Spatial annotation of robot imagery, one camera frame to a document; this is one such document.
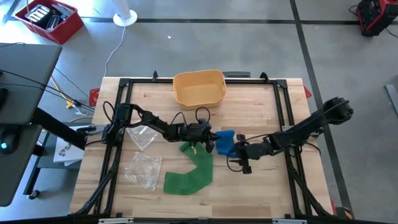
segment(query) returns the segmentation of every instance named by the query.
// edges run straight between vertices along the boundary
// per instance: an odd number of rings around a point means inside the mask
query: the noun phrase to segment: plastic bag
[[[147,126],[126,128],[126,130],[129,133],[131,139],[142,151],[157,137],[157,131]]]
[[[124,176],[127,180],[154,192],[161,165],[162,158],[151,158],[136,152],[131,165],[124,169]]]

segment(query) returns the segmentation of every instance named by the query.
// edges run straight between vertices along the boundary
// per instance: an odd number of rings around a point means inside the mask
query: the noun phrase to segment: green towel
[[[189,142],[180,146],[180,150],[197,166],[186,174],[167,172],[164,192],[175,195],[190,195],[206,187],[213,181],[213,155],[197,143],[196,154]]]

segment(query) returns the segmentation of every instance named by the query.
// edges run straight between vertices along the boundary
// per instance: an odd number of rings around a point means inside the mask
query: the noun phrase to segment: blue object
[[[216,141],[218,154],[228,156],[230,158],[237,158],[235,152],[231,152],[234,149],[235,131],[217,131],[216,134],[220,137],[220,139]]]

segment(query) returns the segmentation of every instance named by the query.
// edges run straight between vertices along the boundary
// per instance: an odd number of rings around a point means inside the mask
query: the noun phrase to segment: butcher block tabletop
[[[118,77],[103,78],[101,90],[95,108],[93,124],[108,124],[102,104],[115,102],[119,84]],[[300,78],[288,78],[290,101],[295,123],[310,116],[307,99]],[[227,95],[218,107],[209,108],[212,131],[233,129],[236,134],[245,134],[247,138],[258,134],[280,131],[278,114],[272,85],[264,84],[227,84]],[[284,107],[284,119],[287,112]],[[171,83],[135,83],[132,88],[131,102],[142,109],[153,112],[160,119],[171,122],[181,111],[175,101]],[[195,110],[183,111],[187,123],[196,122]],[[198,112],[199,118],[207,119],[205,110]],[[138,116],[133,113],[133,121]],[[92,136],[88,142],[100,139]],[[124,217],[151,218],[283,218],[284,214],[294,214],[284,154],[264,156],[258,161],[249,161],[252,174],[232,172],[227,168],[225,156],[213,150],[213,182],[192,195],[169,195],[163,191],[166,172],[186,173],[195,168],[192,161],[178,147],[182,142],[167,142],[161,136],[141,151],[125,133],[121,161],[114,193],[112,215],[122,212]],[[91,144],[86,147],[85,155],[73,194],[70,211],[79,210],[89,199],[100,179],[101,167],[106,145]],[[132,162],[135,152],[141,152],[153,158],[162,158],[162,166],[156,190],[144,189],[125,178],[125,168]],[[312,146],[304,145],[303,166],[308,188],[325,208],[332,213],[328,187],[323,173],[319,152]],[[239,169],[230,163],[233,169]],[[304,211],[302,193],[297,186],[300,208]],[[103,194],[101,212],[105,208],[108,187]]]

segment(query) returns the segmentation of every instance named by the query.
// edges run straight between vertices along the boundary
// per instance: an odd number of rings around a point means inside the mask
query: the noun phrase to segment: concrete floor
[[[251,72],[252,77],[257,77],[265,71],[270,77],[303,78],[314,95],[320,93],[316,96],[318,103],[320,98],[326,101],[334,96],[345,97],[355,111],[354,117],[342,126],[332,126],[331,133],[354,215],[362,220],[397,222],[398,209],[394,205],[398,199],[398,173],[394,169],[398,157],[395,151],[398,117],[384,85],[391,83],[398,87],[398,39],[386,31],[378,37],[363,37],[357,25],[337,25],[338,21],[356,20],[347,9],[357,4],[357,0],[127,1],[141,19],[238,21],[159,20],[134,24],[126,29],[126,40],[111,59],[108,76],[149,77],[157,70],[162,77],[172,77],[180,72],[217,68]],[[0,0],[0,16],[7,14],[12,2]],[[14,13],[24,2],[17,5]],[[63,45],[57,64],[59,70],[88,92],[100,86],[104,63],[118,45],[123,29],[104,19],[114,13],[110,1],[64,2],[78,8],[80,16],[102,18],[85,19],[84,28]],[[305,49],[294,24],[292,2],[296,3],[303,21],[331,21],[328,25],[301,25],[311,64],[303,56]],[[292,22],[259,23],[267,19]],[[398,34],[396,24],[389,29]],[[0,33],[0,42],[43,44],[18,21],[3,21]],[[53,75],[65,92],[84,99],[56,71]],[[315,111],[314,97],[308,102]],[[49,94],[45,94],[40,103],[42,109],[61,121],[77,117],[64,106],[63,100]],[[330,195],[339,206],[339,193],[323,137],[319,145]],[[28,200],[22,196],[22,190],[33,163],[34,159],[13,203],[0,208],[0,220],[67,214],[77,172],[46,170],[40,173],[36,188],[43,192],[42,197]]]

